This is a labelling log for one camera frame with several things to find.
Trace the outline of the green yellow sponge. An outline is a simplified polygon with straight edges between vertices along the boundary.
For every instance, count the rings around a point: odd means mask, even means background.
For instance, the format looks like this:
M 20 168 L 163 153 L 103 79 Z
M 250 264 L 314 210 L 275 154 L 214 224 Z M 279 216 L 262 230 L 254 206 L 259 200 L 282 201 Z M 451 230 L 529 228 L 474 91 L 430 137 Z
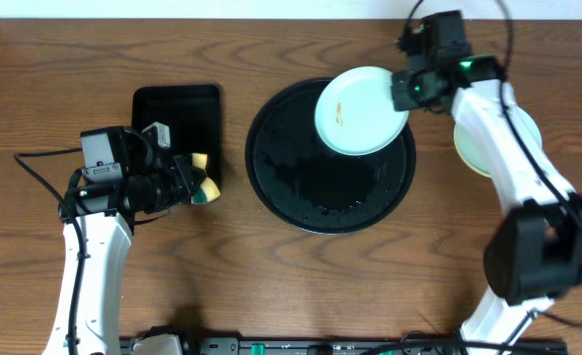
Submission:
M 207 174 L 208 156 L 202 153 L 192 153 L 190 156 L 192 165 L 203 170 L 205 174 L 205 179 L 198 190 L 191 196 L 191 204 L 203 205 L 216 200 L 221 195 L 221 192 L 214 180 Z

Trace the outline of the light blue plate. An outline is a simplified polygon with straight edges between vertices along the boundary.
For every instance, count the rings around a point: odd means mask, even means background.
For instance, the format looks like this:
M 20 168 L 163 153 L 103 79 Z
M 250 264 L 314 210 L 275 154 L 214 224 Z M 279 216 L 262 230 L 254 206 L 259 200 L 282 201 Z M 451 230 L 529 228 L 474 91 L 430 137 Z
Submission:
M 327 84 L 315 108 L 315 128 L 334 152 L 364 156 L 392 143 L 404 130 L 408 112 L 394 108 L 392 72 L 357 67 Z
M 529 133 L 537 144 L 540 147 L 543 147 L 543 138 L 535 121 L 520 107 L 516 109 L 516 113 L 518 118 L 522 121 L 518 127 L 521 134 L 525 135 Z M 453 139 L 455 147 L 457 147 L 474 166 L 488 173 L 486 159 L 476 147 L 474 140 L 461 125 L 455 125 Z

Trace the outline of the light blue plate back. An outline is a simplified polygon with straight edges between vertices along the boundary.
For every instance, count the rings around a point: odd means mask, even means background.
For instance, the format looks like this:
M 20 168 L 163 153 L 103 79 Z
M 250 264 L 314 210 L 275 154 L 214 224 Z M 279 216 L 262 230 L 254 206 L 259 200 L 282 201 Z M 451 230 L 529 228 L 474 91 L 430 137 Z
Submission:
M 315 128 L 334 152 L 364 156 L 392 143 L 404 130 L 408 112 L 394 108 L 392 72 L 357 67 L 327 84 L 315 108 Z

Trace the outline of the yellow plate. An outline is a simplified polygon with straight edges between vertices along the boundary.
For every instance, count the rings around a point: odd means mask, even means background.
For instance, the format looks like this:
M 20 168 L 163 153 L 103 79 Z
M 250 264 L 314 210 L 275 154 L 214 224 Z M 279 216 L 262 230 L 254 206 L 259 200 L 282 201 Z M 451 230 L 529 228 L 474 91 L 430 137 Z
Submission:
M 456 147 L 456 151 L 460 157 L 460 159 L 462 160 L 462 162 L 469 168 L 471 169 L 473 172 L 477 173 L 478 175 L 485 177 L 485 178 L 490 178 L 490 175 L 482 170 L 480 170 L 479 168 L 477 168 L 476 166 L 474 166 L 465 156 L 464 154 Z

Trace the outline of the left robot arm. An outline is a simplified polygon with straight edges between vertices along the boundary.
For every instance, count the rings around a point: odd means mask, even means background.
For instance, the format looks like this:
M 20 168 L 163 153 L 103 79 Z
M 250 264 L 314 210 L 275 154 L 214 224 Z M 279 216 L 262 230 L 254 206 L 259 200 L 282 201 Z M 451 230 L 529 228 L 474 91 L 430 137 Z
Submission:
M 202 205 L 220 195 L 204 154 L 173 156 L 139 170 L 116 158 L 84 159 L 60 207 L 66 252 L 47 354 L 119 353 L 122 276 L 136 214 Z

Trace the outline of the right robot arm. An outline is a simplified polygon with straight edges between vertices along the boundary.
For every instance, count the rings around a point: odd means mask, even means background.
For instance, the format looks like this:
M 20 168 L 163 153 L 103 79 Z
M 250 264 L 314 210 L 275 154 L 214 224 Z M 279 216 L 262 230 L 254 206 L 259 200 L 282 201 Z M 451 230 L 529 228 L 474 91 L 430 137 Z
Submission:
M 492 56 L 414 54 L 393 76 L 398 111 L 442 107 L 483 156 L 503 220 L 483 255 L 488 287 L 459 334 L 469 354 L 503 354 L 582 285 L 582 195 L 522 129 L 523 111 Z

